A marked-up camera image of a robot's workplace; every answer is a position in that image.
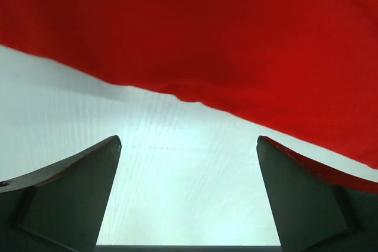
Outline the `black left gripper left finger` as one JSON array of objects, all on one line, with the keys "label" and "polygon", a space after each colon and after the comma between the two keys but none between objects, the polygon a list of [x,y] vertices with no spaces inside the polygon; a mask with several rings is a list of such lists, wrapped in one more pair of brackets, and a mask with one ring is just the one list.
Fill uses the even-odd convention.
[{"label": "black left gripper left finger", "polygon": [[1,251],[94,251],[121,153],[118,136],[1,182]]}]

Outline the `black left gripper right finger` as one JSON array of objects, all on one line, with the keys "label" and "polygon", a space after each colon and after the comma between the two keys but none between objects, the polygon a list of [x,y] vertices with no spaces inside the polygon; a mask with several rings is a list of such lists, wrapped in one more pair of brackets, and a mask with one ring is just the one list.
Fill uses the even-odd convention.
[{"label": "black left gripper right finger", "polygon": [[256,149],[283,251],[377,251],[377,182],[266,136]]}]

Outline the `red t shirt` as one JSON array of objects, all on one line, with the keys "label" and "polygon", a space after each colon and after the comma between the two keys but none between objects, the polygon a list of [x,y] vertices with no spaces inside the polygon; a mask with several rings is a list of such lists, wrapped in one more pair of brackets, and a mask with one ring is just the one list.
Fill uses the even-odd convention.
[{"label": "red t shirt", "polygon": [[377,168],[377,0],[1,0],[1,44]]}]

